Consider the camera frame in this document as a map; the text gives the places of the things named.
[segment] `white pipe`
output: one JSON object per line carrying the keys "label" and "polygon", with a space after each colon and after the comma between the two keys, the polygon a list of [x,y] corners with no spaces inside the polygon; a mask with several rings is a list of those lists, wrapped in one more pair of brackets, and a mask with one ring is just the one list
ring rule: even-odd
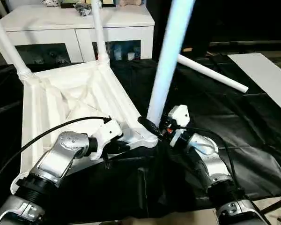
{"label": "white pipe", "polygon": [[173,0],[147,119],[159,125],[195,0]]}
{"label": "white pipe", "polygon": [[0,0],[0,14],[1,14],[2,17],[7,15],[7,11],[5,10],[1,0]]}
{"label": "white pipe", "polygon": [[31,77],[32,76],[31,70],[27,68],[24,61],[20,57],[18,51],[16,50],[15,46],[11,44],[1,23],[0,23],[0,42],[3,45],[5,51],[7,52],[9,58],[13,62],[13,65],[17,70],[17,74],[19,75],[19,78],[23,80],[28,77]]}
{"label": "white pipe", "polygon": [[99,0],[92,0],[92,14],[94,18],[94,24],[96,29],[97,36],[97,47],[98,47],[98,61],[101,63],[109,62],[109,57],[106,51],[106,45],[103,34],[103,26],[100,18],[100,8],[99,8]]}
{"label": "white pipe", "polygon": [[244,86],[243,84],[236,82],[222,74],[219,74],[218,72],[215,72],[183,55],[178,55],[178,62],[182,65],[185,65],[191,69],[194,69],[206,76],[209,76],[219,82],[222,82],[232,88],[235,88],[236,90],[241,91],[242,93],[245,93],[249,88],[247,86]]}

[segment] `black plastic sheet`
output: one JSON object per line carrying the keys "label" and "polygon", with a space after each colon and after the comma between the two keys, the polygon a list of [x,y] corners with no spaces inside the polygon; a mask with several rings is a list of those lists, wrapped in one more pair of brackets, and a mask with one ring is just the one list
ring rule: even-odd
{"label": "black plastic sheet", "polygon": [[[281,108],[228,58],[198,62],[249,86],[249,91],[242,94],[178,65],[164,113],[175,105],[187,105],[194,127],[210,129],[227,142],[237,179],[252,199],[280,196]],[[142,116],[148,110],[156,66],[152,60],[111,63]],[[0,86],[0,96],[4,96],[0,107],[22,100],[21,83],[15,74],[9,79]],[[21,105],[0,114],[0,165],[12,153],[5,149],[20,148],[21,121]],[[229,164],[222,143],[212,138]],[[183,156],[165,142],[155,149],[126,152],[111,160],[111,165],[106,169],[99,164],[68,176],[52,205],[53,217],[60,223],[90,222],[212,207],[191,168],[186,169]],[[9,169],[0,179],[0,187],[15,177],[16,170]],[[8,195],[8,188],[0,190],[1,199]]]}

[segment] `items on shelf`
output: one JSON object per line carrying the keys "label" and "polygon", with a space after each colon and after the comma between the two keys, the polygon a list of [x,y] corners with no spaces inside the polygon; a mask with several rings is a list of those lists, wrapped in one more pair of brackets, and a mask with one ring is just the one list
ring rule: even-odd
{"label": "items on shelf", "polygon": [[85,2],[84,0],[62,0],[60,3],[61,8],[74,8],[77,2]]}
{"label": "items on shelf", "polygon": [[126,5],[141,5],[141,0],[120,0],[119,5],[120,6],[126,6]]}
{"label": "items on shelf", "polygon": [[[99,7],[102,8],[102,2],[98,1],[98,3],[99,3]],[[79,14],[81,16],[91,15],[91,12],[92,12],[92,5],[91,4],[87,4],[87,3],[83,3],[83,2],[77,2],[74,5],[74,7],[79,12]]]}
{"label": "items on shelf", "polygon": [[48,7],[59,6],[59,0],[42,0],[42,2]]}

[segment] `black cable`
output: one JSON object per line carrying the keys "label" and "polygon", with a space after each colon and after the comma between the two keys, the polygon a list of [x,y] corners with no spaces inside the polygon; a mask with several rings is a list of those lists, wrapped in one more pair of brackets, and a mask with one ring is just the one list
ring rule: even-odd
{"label": "black cable", "polygon": [[30,142],[28,142],[26,145],[24,145],[21,150],[17,151],[4,165],[3,167],[0,169],[0,175],[2,174],[2,172],[4,171],[4,169],[7,167],[7,165],[9,163],[11,163],[11,161],[13,161],[13,159],[15,157],[17,157],[18,155],[20,155],[24,150],[26,150],[30,145],[32,145],[34,142],[38,141],[39,139],[41,139],[42,137],[46,136],[47,134],[53,132],[54,130],[57,130],[59,128],[65,127],[66,125],[72,124],[72,123],[76,123],[82,120],[103,120],[104,123],[107,123],[108,121],[111,120],[111,118],[106,118],[106,117],[99,117],[99,116],[88,116],[88,117],[82,117],[79,119],[75,119],[75,120],[71,120],[68,122],[65,122],[63,124],[60,124],[56,127],[53,127],[45,132],[43,132],[42,134],[40,134],[39,136],[35,137],[34,139],[32,139]]}
{"label": "black cable", "polygon": [[236,172],[235,172],[235,168],[234,168],[234,164],[233,164],[233,161],[232,161],[232,158],[231,158],[231,155],[229,153],[229,150],[228,150],[228,146],[227,146],[227,143],[224,141],[224,139],[218,135],[217,133],[211,131],[211,130],[208,130],[208,129],[203,129],[203,128],[197,128],[197,127],[178,127],[179,129],[185,129],[185,130],[192,130],[192,131],[199,131],[199,132],[205,132],[205,133],[209,133],[209,134],[212,134],[214,136],[216,136],[218,139],[221,140],[221,142],[223,143],[224,145],[224,148],[227,152],[227,156],[228,156],[228,159],[229,159],[229,162],[230,162],[230,166],[231,166],[231,171],[232,171],[232,177],[233,177],[233,181],[236,185],[237,188],[241,188],[239,183],[238,183],[238,180],[237,180],[237,176],[236,176]]}

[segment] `white plastic furniture piece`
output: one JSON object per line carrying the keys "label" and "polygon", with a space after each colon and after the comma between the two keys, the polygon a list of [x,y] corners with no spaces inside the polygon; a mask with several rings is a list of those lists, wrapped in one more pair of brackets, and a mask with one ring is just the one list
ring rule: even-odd
{"label": "white plastic furniture piece", "polygon": [[[115,77],[106,58],[100,17],[96,19],[99,60],[38,73],[31,73],[15,47],[10,43],[0,24],[0,41],[24,85],[22,145],[44,131],[69,120],[85,116],[105,116],[116,119],[131,149],[139,146],[152,148],[158,139],[138,121],[139,112]],[[65,130],[93,134],[102,125],[101,120],[85,120],[61,128],[40,139],[21,155],[19,176],[11,191],[16,190],[16,180],[23,177]],[[74,160],[71,173],[100,162],[88,157]]]}
{"label": "white plastic furniture piece", "polygon": [[247,86],[244,86],[243,84],[241,84],[239,82],[236,82],[236,81],[234,81],[234,80],[232,80],[232,79],[230,79],[230,78],[228,78],[228,77],[226,77],[226,76],[224,76],[224,75],[222,75],[218,72],[215,72],[215,71],[213,71],[213,70],[211,70],[211,69],[209,69],[209,68],[207,68],[207,67],[205,67],[205,66],[203,66],[203,65],[201,65],[201,64],[199,64],[199,63],[197,63],[197,62],[195,62],[195,61],[193,61],[193,60],[191,60],[191,59],[189,59],[185,56],[183,56],[183,55],[179,54],[177,61],[179,63],[181,63],[182,65],[185,65],[185,66],[187,66],[191,69],[194,69],[194,70],[196,70],[196,71],[198,71],[198,72],[200,72],[200,73],[202,73],[206,76],[209,76],[209,77],[211,77],[211,78],[213,78],[213,79],[215,79],[219,82],[222,82],[222,83],[224,83],[224,84],[226,84],[226,85],[228,85],[228,86],[230,86],[230,87],[232,87],[232,88],[234,88],[234,89],[236,89],[236,90],[238,90],[242,93],[246,93],[247,90],[249,89]]}

